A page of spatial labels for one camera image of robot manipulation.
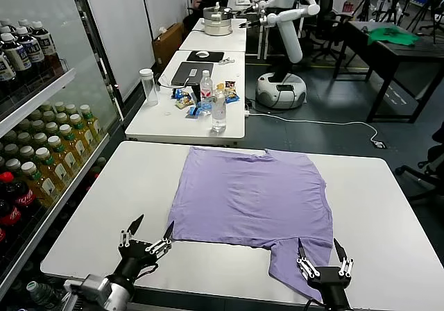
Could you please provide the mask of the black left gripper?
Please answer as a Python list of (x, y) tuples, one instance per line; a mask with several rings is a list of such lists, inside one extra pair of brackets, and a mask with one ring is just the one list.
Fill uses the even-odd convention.
[(121, 260), (117, 265), (117, 273), (140, 273), (148, 268), (155, 271), (158, 268), (157, 258), (168, 253), (171, 248), (174, 221), (167, 227), (163, 238), (153, 244), (133, 239), (143, 218), (144, 215), (140, 215), (120, 233), (118, 250)]

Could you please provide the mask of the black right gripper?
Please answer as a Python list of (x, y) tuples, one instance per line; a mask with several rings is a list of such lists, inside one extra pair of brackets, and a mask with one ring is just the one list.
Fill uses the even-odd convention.
[(336, 254), (341, 263), (340, 267), (315, 267), (307, 258), (301, 239), (298, 240), (297, 265), (305, 279), (311, 279), (311, 287), (317, 290), (327, 287), (345, 289), (351, 281), (354, 260), (349, 258), (339, 241), (334, 238)]

